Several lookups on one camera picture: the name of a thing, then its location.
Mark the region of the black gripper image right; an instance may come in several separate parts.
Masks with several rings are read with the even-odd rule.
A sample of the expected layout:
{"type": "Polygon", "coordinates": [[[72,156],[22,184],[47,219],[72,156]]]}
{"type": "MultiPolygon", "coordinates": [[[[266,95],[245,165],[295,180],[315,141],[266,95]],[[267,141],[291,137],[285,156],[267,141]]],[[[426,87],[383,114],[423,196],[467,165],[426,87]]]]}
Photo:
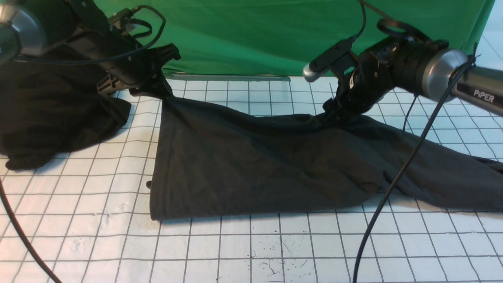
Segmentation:
{"type": "Polygon", "coordinates": [[[322,122],[348,121],[368,112],[393,88],[390,72],[335,73],[336,96],[323,104],[322,122]]]}

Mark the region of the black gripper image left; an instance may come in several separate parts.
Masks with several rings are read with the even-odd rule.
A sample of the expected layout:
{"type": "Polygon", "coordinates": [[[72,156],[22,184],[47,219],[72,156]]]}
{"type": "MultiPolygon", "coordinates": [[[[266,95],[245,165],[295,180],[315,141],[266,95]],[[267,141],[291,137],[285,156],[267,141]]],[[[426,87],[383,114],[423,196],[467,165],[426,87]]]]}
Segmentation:
{"type": "Polygon", "coordinates": [[[97,84],[100,94],[128,89],[133,97],[173,97],[173,90],[167,79],[159,76],[167,63],[182,58],[178,47],[171,43],[126,55],[121,59],[111,59],[140,47],[141,44],[136,39],[124,36],[119,31],[108,31],[103,35],[89,32],[71,40],[71,48],[84,57],[103,60],[98,65],[108,75],[97,84]]]}

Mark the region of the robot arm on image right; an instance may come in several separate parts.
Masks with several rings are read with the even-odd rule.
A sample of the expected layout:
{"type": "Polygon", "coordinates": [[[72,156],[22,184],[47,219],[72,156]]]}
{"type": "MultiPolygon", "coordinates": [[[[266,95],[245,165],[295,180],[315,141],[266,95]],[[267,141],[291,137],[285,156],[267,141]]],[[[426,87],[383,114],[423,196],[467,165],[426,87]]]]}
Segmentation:
{"type": "Polygon", "coordinates": [[[459,98],[502,115],[502,71],[473,63],[474,56],[431,43],[387,37],[364,50],[355,69],[343,76],[336,97],[324,104],[329,122],[345,121],[369,111],[389,91],[402,88],[439,102],[459,98]]]}

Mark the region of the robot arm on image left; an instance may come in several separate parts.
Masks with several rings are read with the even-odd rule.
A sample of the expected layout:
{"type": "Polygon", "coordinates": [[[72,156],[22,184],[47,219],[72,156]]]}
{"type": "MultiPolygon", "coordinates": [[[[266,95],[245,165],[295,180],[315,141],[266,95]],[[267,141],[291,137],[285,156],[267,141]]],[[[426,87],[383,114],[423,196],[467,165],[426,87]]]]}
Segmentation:
{"type": "Polygon", "coordinates": [[[97,65],[106,77],[99,94],[173,96],[162,67],[181,55],[174,44],[154,48],[166,19],[139,5],[107,17],[93,0],[1,1],[1,64],[97,65]]]}

